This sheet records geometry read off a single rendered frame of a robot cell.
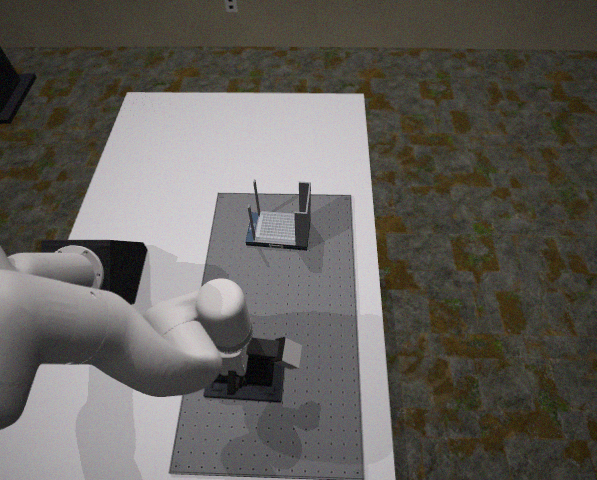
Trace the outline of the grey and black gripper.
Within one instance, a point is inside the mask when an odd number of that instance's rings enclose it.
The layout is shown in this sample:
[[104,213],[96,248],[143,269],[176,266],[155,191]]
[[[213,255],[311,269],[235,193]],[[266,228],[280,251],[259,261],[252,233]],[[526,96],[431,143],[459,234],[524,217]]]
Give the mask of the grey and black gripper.
[[[253,337],[251,337],[251,339],[252,338]],[[242,386],[247,386],[245,377],[241,377],[246,374],[247,369],[247,345],[245,346],[246,348],[244,347],[236,352],[228,353],[218,350],[222,357],[222,369],[220,374],[223,376],[228,375],[227,395],[234,395],[238,389],[242,388]],[[239,375],[240,379],[239,377],[236,377],[236,375]]]

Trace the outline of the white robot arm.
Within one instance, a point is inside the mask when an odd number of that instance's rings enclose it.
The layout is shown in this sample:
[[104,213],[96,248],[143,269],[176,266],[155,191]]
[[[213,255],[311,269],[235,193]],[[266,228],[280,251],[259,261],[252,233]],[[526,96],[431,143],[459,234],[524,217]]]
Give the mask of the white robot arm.
[[[180,396],[217,379],[218,350],[236,352],[252,337],[244,293],[229,279],[158,302],[143,316],[100,290],[103,280],[100,259],[86,247],[7,257],[0,246],[0,430],[22,415],[41,364],[93,365],[143,394]],[[301,349],[286,337],[252,338],[246,354],[296,369]]]

